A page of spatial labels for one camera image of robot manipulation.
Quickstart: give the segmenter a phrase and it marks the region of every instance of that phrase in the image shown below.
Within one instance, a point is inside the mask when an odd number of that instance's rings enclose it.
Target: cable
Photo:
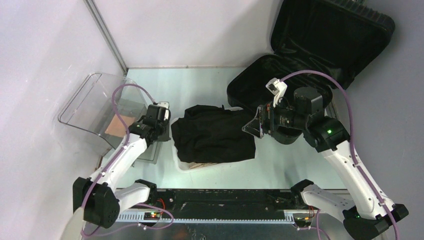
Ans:
[[[162,198],[159,198],[157,201],[162,203],[162,208],[163,209],[167,209],[167,207],[165,206],[165,202],[164,202],[164,200]]]
[[[361,173],[361,175],[363,176],[363,178],[365,179],[365,181],[367,182],[367,184],[369,185],[369,187],[372,189],[372,191],[374,192],[375,196],[377,197],[378,201],[380,202],[380,204],[382,205],[382,207],[384,208],[384,210],[386,211],[388,217],[390,218],[391,224],[393,225],[393,229],[394,229],[394,235],[396,240],[400,240],[400,236],[399,236],[399,228],[398,225],[395,221],[395,218],[393,217],[392,213],[390,212],[389,208],[386,206],[382,196],[380,195],[379,191],[377,191],[376,186],[374,186],[374,184],[371,182],[370,178],[365,174],[364,170],[362,169],[361,166],[358,165],[358,160],[355,154],[355,135],[354,135],[354,117],[352,114],[352,107],[351,107],[351,103],[349,101],[349,97],[348,94],[346,93],[346,91],[343,89],[343,87],[331,76],[320,72],[320,71],[314,71],[314,70],[300,70],[300,71],[295,71],[293,73],[290,73],[289,75],[283,77],[280,79],[280,82],[284,82],[285,80],[294,77],[296,75],[299,74],[315,74],[315,75],[319,75],[321,77],[324,77],[328,80],[330,80],[333,84],[336,85],[336,87],[341,91],[341,93],[343,94],[344,100],[346,101],[346,105],[347,105],[347,112],[349,115],[349,128],[350,128],[350,142],[349,142],[349,147],[350,147],[350,155],[352,156],[353,162],[355,163],[355,165],[357,165],[357,169],[358,171]]]
[[[144,204],[144,203],[139,203],[139,204],[137,204],[136,206],[143,206],[143,207],[147,207],[147,208],[149,208],[149,209],[155,209],[155,210],[159,210],[159,211],[164,211],[166,214],[168,214],[168,215],[171,217],[171,222],[170,222],[170,223],[168,223],[168,225],[165,225],[165,226],[162,226],[162,227],[152,227],[152,226],[146,226],[146,225],[144,225],[144,224],[141,224],[140,222],[138,222],[138,223],[132,223],[132,224],[127,224],[127,225],[125,225],[125,226],[122,226],[122,227],[120,227],[120,228],[118,228],[118,229],[116,229],[116,230],[113,230],[113,231],[111,231],[111,232],[107,232],[107,233],[100,233],[100,234],[94,234],[94,236],[96,236],[96,237],[104,237],[104,236],[111,235],[111,234],[114,234],[114,233],[116,233],[116,232],[119,232],[119,231],[121,231],[122,229],[126,229],[126,228],[129,228],[129,227],[143,227],[143,229],[144,229],[144,230],[146,230],[146,229],[161,230],[161,229],[165,229],[165,228],[167,228],[167,227],[171,226],[171,225],[174,223],[174,221],[175,221],[174,216],[173,216],[173,215],[172,215],[172,213],[170,213],[168,210],[162,209],[162,208],[160,208],[160,207],[150,206],[150,205],[148,205],[148,204]]]
[[[146,95],[147,95],[147,97],[152,101],[152,103],[156,103],[155,102],[155,99],[153,99],[153,97],[150,95],[150,93],[146,90],[146,89],[144,89],[143,87],[141,87],[141,86],[139,86],[139,85],[137,85],[137,84],[133,84],[133,83],[125,83],[125,84],[122,84],[122,85],[120,85],[120,86],[118,86],[116,89],[115,89],[115,91],[113,91],[113,93],[112,93],[112,98],[111,98],[111,101],[112,101],[112,109],[113,109],[113,112],[115,113],[115,115],[117,116],[117,118],[119,119],[119,121],[123,124],[123,126],[124,126],[124,128],[125,128],[125,132],[126,132],[126,138],[125,138],[125,142],[124,142],[124,144],[123,144],[123,146],[118,150],[118,152],[112,157],[112,159],[106,164],[106,166],[104,166],[104,168],[103,168],[103,171],[102,171],[102,173],[104,173],[104,172],[106,172],[114,163],[115,163],[115,161],[118,159],[118,157],[121,155],[121,153],[124,151],[124,149],[127,147],[127,145],[128,145],[128,142],[130,141],[130,130],[128,129],[128,126],[127,126],[127,124],[125,123],[125,121],[122,119],[122,117],[121,117],[121,115],[120,115],[120,113],[119,113],[119,111],[118,111],[118,107],[117,107],[117,104],[116,104],[116,102],[115,102],[115,97],[116,97],[116,94],[118,93],[118,91],[119,90],[121,90],[121,89],[123,89],[124,87],[136,87],[136,88],[139,88],[139,89],[141,89],[143,92],[145,92],[146,93]],[[92,184],[90,185],[90,187],[88,188],[88,190],[87,190],[87,193],[85,194],[85,196],[84,196],[84,199],[82,200],[82,204],[81,204],[81,207],[83,208],[83,209],[85,209],[86,208],[86,205],[87,205],[87,201],[88,201],[88,199],[89,199],[89,197],[90,197],[90,195],[91,195],[91,193],[92,193],[92,191],[93,191],[93,189],[94,189],[94,187],[96,186],[96,184],[97,184],[97,182],[100,180],[100,178],[102,177],[102,173],[99,173],[98,175],[97,175],[97,177],[93,180],[93,182],[92,182]],[[84,229],[81,229],[81,235],[84,237],[84,238],[89,238],[89,237],[91,237],[91,236],[93,236],[95,233],[96,233],[96,231],[99,229],[99,227],[98,228],[96,228],[92,233],[90,233],[90,234],[87,234],[87,233],[85,233],[84,232]]]
[[[316,232],[318,233],[318,239],[319,240],[321,240],[321,235],[320,235],[320,212],[321,212],[321,209],[319,209],[316,212],[316,220],[315,220],[315,222],[316,222]]]
[[[324,231],[324,230],[322,230],[322,229],[320,229],[320,228],[316,228],[316,227],[314,227],[314,226],[308,226],[308,227],[299,227],[299,226],[297,226],[296,225],[296,223],[295,224],[292,224],[292,226],[293,227],[295,227],[298,231],[302,231],[302,230],[311,230],[311,229],[317,229],[317,231],[318,232],[322,232],[326,237],[327,237],[327,239],[328,240],[331,240],[331,238],[330,238],[330,236]]]

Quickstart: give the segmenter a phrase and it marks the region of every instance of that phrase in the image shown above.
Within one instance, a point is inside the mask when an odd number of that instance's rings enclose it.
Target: black fabric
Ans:
[[[196,105],[171,125],[178,158],[186,163],[231,163],[255,157],[254,137],[242,131],[245,110]]]

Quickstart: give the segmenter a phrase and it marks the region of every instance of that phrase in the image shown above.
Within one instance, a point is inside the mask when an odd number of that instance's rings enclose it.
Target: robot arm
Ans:
[[[266,87],[275,95],[274,101],[257,108],[255,118],[243,127],[243,131],[261,138],[267,133],[277,136],[278,128],[294,129],[303,133],[308,144],[321,153],[343,181],[353,200],[325,191],[312,181],[303,180],[291,191],[302,204],[317,207],[344,224],[355,240],[370,240],[386,231],[392,222],[383,204],[359,170],[363,170],[371,184],[381,195],[384,205],[396,222],[409,213],[402,204],[395,204],[374,181],[358,157],[351,153],[350,136],[337,119],[325,116],[323,97],[312,87],[300,87],[294,91],[294,101],[280,101],[287,89],[284,82],[272,79]]]
[[[165,134],[169,119],[169,103],[160,102],[149,105],[146,115],[128,128],[129,136],[125,136],[112,153],[110,158],[114,161],[97,169],[89,178],[79,177],[74,182],[73,210],[81,207],[89,187],[93,184],[92,180],[98,176],[101,177],[90,193],[84,208],[85,221],[109,228],[115,223],[120,213],[138,203],[148,201],[151,198],[151,189],[154,189],[155,185],[137,180],[129,187],[117,190],[117,182],[133,162],[154,141]]]

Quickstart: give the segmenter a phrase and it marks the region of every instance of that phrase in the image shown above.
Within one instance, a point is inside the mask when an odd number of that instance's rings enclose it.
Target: gray wall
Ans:
[[[391,16],[396,30],[389,46],[347,91],[356,148],[380,187],[409,209],[399,223],[402,239],[422,239],[424,1],[368,0],[367,5]],[[339,112],[345,110],[340,95],[336,104]],[[392,229],[387,234],[395,239]]]

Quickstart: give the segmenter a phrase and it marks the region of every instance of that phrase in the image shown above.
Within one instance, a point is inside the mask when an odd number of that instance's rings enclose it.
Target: open suitcase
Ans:
[[[299,70],[315,70],[332,76],[347,89],[358,75],[389,44],[395,30],[387,15],[352,0],[284,0],[270,43],[274,54],[266,54],[227,87],[228,103],[255,115],[259,105],[274,98],[265,85]],[[300,74],[285,81],[289,103],[294,90],[313,87],[323,96],[324,107],[332,100],[326,78]],[[272,134],[282,144],[293,143],[301,130],[279,127]]]

